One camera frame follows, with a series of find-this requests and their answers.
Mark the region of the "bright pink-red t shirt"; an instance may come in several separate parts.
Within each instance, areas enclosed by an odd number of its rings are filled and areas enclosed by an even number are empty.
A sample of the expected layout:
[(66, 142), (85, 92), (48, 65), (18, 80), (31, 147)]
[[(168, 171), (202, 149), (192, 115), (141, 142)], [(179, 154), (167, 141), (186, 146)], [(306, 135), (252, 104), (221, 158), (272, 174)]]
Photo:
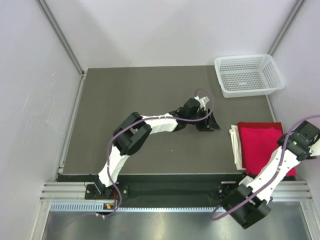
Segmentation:
[(283, 134), (274, 128), (242, 128), (238, 131), (245, 172), (258, 175), (278, 148), (277, 141)]

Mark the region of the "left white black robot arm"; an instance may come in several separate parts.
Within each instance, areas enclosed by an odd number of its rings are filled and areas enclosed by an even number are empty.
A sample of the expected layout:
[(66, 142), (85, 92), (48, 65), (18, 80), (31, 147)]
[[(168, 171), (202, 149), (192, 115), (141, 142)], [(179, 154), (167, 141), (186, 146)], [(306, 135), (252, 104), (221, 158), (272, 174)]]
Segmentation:
[(125, 162), (141, 149), (150, 135), (177, 132), (188, 124), (195, 125), (200, 132), (220, 130), (213, 110), (206, 107), (208, 102), (208, 97), (196, 96), (190, 98), (184, 106), (162, 115), (130, 114), (113, 132), (108, 143), (106, 163), (94, 178), (97, 194), (105, 199), (113, 194), (113, 184)]

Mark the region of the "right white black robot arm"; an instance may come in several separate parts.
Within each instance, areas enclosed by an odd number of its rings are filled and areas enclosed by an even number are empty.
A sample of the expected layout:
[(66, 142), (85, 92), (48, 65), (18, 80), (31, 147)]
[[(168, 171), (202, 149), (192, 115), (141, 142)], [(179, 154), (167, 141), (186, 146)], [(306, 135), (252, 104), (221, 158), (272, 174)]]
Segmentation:
[(320, 141), (320, 129), (302, 119), (277, 141), (267, 165), (252, 178), (249, 175), (236, 182), (224, 194), (220, 203), (243, 229), (266, 217), (271, 208), (272, 193), (287, 173), (304, 160), (317, 156), (315, 146)]

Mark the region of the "folded white t shirt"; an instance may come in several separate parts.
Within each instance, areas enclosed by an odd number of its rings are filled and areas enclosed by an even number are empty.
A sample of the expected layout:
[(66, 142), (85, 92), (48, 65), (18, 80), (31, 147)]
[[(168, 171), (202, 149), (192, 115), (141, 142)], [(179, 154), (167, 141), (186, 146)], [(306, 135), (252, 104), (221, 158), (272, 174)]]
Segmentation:
[(242, 145), (241, 145), (238, 126), (231, 125), (229, 134), (231, 139), (231, 146), (232, 146), (235, 167), (237, 170), (245, 170), (246, 168), (242, 160)]

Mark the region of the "folded dark red t shirt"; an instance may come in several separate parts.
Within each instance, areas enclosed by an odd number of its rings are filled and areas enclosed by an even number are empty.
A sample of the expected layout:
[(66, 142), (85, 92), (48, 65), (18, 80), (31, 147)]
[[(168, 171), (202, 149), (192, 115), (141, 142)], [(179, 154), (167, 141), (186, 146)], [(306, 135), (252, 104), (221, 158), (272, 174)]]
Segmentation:
[(273, 128), (283, 134), (283, 127), (280, 122), (238, 122), (238, 129), (250, 128), (250, 129), (270, 129)]

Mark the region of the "white plastic basket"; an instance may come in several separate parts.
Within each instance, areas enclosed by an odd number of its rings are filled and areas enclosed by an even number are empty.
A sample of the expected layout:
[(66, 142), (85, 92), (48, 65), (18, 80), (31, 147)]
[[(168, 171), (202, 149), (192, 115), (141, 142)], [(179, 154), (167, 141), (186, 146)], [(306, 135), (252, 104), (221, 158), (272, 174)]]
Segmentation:
[(217, 57), (214, 68), (225, 98), (266, 96), (286, 86), (269, 54)]

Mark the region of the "aluminium front rail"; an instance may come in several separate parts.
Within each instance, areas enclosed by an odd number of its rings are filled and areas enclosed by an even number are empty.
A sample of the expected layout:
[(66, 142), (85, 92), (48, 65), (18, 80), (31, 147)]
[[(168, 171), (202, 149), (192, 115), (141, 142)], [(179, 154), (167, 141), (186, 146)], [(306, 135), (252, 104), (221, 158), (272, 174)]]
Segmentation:
[[(124, 201), (137, 197), (155, 197), (162, 202), (169, 197), (199, 199), (203, 202), (219, 201), (231, 192), (235, 183), (232, 181), (196, 181), (196, 182), (128, 182), (119, 185)], [(311, 200), (312, 194), (305, 181), (282, 181), (271, 195), (278, 202), (300, 202)], [(113, 202), (119, 200), (114, 188), (104, 194), (99, 193), (93, 183), (53, 182), (46, 183), (40, 195), (46, 202)]]

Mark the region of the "right aluminium corner post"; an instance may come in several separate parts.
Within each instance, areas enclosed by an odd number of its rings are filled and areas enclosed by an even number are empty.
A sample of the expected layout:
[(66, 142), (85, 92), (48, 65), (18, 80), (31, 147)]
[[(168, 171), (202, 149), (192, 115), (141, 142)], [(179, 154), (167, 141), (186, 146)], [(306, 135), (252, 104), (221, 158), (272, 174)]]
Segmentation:
[(307, 1), (306, 0), (295, 0), (292, 8), (290, 9), (285, 21), (283, 22), (282, 26), (280, 27), (276, 37), (274, 38), (269, 50), (268, 54), (273, 56), (284, 40), (288, 30), (290, 29), (291, 25), (295, 21), (296, 17), (299, 15), (299, 12), (303, 8)]

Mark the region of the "aluminium corner post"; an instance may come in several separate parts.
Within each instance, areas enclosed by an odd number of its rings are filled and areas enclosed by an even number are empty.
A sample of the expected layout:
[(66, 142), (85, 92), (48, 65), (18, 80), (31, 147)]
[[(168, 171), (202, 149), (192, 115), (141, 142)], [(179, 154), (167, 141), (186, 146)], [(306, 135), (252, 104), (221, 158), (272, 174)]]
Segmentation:
[(37, 5), (39, 6), (40, 10), (44, 14), (46, 20), (48, 21), (49, 25), (51, 26), (53, 32), (55, 33), (59, 43), (61, 44), (62, 48), (64, 49), (65, 53), (67, 54), (68, 58), (70, 59), (72, 65), (79, 73), (80, 76), (85, 74), (85, 71), (81, 67), (79, 61), (77, 60), (74, 51), (72, 50), (70, 44), (68, 43), (67, 38), (65, 37), (62, 29), (60, 28), (56, 18), (54, 17), (49, 5), (45, 0), (35, 0)]
[(274, 38), (269, 50), (268, 54), (273, 56), (284, 40), (288, 30), (290, 29), (291, 25), (295, 21), (296, 17), (299, 15), (299, 12), (303, 8), (307, 1), (306, 0), (295, 0), (292, 8), (290, 9), (285, 21), (283, 22), (282, 26), (280, 27), (276, 37)]

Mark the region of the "left aluminium corner post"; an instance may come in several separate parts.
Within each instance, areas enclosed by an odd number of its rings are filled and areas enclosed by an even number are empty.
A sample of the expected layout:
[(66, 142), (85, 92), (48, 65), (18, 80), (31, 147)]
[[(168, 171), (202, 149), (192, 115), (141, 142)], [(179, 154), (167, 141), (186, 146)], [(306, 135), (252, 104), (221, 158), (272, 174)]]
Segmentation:
[(51, 26), (53, 32), (55, 33), (59, 43), (61, 44), (62, 48), (64, 49), (65, 53), (67, 54), (68, 58), (70, 59), (72, 65), (79, 73), (80, 76), (85, 74), (85, 71), (81, 67), (79, 61), (77, 60), (74, 51), (72, 50), (70, 44), (68, 43), (67, 38), (65, 37), (62, 29), (60, 28), (56, 18), (54, 17), (49, 5), (45, 0), (35, 0), (37, 5), (39, 6), (40, 10), (44, 14), (46, 20), (48, 21), (49, 25)]

